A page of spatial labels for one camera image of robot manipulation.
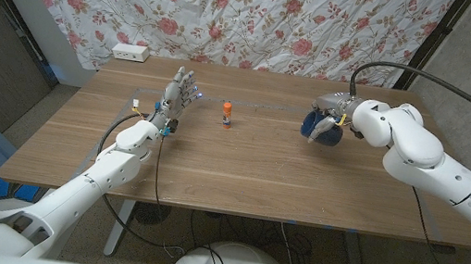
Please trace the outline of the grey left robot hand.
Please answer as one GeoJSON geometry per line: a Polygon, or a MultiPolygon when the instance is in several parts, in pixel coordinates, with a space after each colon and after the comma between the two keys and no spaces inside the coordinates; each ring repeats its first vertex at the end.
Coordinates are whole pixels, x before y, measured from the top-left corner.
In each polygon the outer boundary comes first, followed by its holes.
{"type": "Polygon", "coordinates": [[[159,106],[149,119],[162,134],[175,132],[183,109],[203,97],[195,83],[193,71],[181,66],[164,89],[159,106]]]}

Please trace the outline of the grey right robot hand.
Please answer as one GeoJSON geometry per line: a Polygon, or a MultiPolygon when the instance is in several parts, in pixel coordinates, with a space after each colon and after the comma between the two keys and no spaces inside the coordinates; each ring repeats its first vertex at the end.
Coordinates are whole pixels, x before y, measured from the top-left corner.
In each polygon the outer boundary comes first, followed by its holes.
{"type": "Polygon", "coordinates": [[[319,96],[302,124],[301,134],[310,143],[336,145],[342,138],[343,126],[353,121],[354,110],[362,102],[345,92],[319,96]]]}

